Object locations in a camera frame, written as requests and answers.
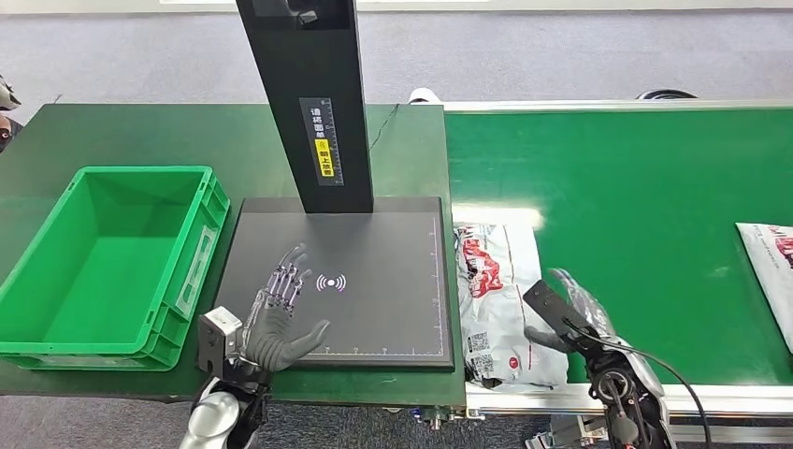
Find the robotic hand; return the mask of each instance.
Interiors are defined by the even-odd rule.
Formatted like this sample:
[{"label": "robotic hand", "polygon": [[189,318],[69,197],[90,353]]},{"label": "robotic hand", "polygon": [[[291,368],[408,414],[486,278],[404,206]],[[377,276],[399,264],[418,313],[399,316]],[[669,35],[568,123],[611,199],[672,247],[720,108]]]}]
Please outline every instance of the robotic hand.
[{"label": "robotic hand", "polygon": [[210,373],[190,415],[180,449],[251,447],[256,430],[267,421],[272,373],[287,369],[322,344],[326,320],[288,341],[295,300],[309,269],[300,244],[276,266],[267,286],[256,293],[245,325],[224,307],[201,316],[198,366]]},{"label": "robotic hand", "polygon": [[564,285],[572,306],[544,281],[537,282],[523,300],[555,333],[543,333],[529,326],[526,337],[584,357],[592,384],[589,395],[606,406],[606,428],[612,448],[675,449],[664,390],[647,361],[616,336],[603,307],[567,271],[551,272]]}]

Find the qr code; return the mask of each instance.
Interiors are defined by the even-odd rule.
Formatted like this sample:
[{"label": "qr code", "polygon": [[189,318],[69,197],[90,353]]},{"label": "qr code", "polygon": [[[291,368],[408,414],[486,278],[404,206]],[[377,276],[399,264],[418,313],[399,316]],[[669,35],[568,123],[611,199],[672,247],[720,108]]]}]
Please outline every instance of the qr code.
[{"label": "qr code", "polygon": [[484,351],[490,349],[490,342],[487,341],[487,332],[480,332],[469,337],[469,352]]},{"label": "qr code", "polygon": [[482,376],[487,373],[493,372],[493,357],[490,354],[477,355],[471,359],[476,371]]}]

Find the table edge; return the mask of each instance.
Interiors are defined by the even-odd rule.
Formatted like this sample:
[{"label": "table edge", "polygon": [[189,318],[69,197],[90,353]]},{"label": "table edge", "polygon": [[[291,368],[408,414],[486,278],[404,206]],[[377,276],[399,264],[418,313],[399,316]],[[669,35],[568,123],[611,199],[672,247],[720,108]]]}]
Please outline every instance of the table edge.
[{"label": "table edge", "polygon": [[769,100],[552,100],[452,101],[443,103],[450,114],[574,110],[703,110],[793,108],[793,99]]},{"label": "table edge", "polygon": [[[793,416],[793,386],[693,385],[708,416]],[[697,416],[697,406],[682,385],[664,385],[670,415]],[[602,414],[600,401],[589,397],[589,384],[569,384],[554,391],[523,394],[499,393],[466,383],[468,409],[480,414]]]}]

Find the white plastic bag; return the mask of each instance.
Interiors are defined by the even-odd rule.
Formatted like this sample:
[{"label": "white plastic bag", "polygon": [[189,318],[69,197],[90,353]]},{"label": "white plastic bag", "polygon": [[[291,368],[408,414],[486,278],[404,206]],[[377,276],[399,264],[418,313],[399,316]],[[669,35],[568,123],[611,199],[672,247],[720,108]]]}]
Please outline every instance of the white plastic bag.
[{"label": "white plastic bag", "polygon": [[787,349],[793,354],[793,227],[737,223]]},{"label": "white plastic bag", "polygon": [[565,384],[567,356],[524,335],[529,325],[551,331],[522,299],[541,278],[532,229],[462,223],[454,225],[454,236],[463,351],[476,380],[498,379],[501,389]]}]

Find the black vertical pole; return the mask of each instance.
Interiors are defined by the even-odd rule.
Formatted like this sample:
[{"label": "black vertical pole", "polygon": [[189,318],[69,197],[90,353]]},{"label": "black vertical pole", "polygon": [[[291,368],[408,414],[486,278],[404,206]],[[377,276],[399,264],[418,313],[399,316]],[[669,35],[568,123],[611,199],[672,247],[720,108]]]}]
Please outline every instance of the black vertical pole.
[{"label": "black vertical pole", "polygon": [[372,212],[354,0],[237,0],[306,213]]}]

